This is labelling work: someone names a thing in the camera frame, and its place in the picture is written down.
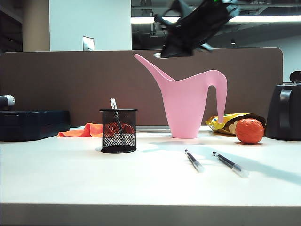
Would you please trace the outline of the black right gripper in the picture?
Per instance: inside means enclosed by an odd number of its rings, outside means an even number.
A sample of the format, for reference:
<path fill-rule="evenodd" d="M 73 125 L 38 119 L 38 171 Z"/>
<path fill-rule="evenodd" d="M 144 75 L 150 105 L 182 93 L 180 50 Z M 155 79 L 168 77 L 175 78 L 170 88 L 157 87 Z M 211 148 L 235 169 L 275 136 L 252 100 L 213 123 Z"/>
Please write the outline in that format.
<path fill-rule="evenodd" d="M 239 15 L 237 0 L 203 0 L 194 8 L 183 0 L 175 1 L 180 19 L 169 30 L 163 48 L 154 54 L 158 59 L 191 57 L 193 48 L 212 52 L 207 42 L 232 18 Z"/>

